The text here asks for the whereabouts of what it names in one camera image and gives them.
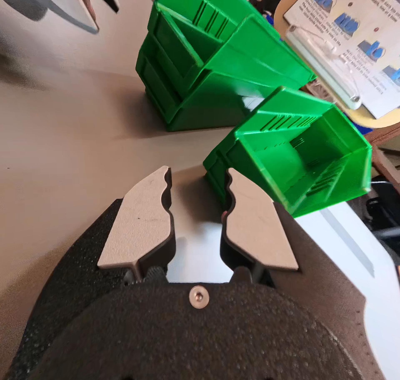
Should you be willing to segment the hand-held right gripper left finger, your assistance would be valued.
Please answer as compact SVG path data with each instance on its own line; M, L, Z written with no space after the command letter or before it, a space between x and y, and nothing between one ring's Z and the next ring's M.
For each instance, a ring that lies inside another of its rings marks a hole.
M176 253L171 168L162 166L123 197L97 266L127 267L136 280L151 267L166 268Z

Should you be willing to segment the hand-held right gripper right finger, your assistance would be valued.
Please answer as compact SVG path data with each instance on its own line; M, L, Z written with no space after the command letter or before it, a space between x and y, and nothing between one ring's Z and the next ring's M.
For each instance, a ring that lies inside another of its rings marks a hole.
M220 257L232 271L245 268L252 281L271 281L269 270L297 272L295 258L273 199L234 168L225 177Z

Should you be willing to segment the grey desk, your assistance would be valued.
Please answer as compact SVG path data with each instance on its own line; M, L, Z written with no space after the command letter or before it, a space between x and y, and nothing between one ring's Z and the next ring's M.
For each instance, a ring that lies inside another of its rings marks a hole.
M135 71L151 0L92 0L100 33L1 0L1 379L50 274L116 200L172 169L172 282L222 283L221 208L203 160L230 131L168 133Z

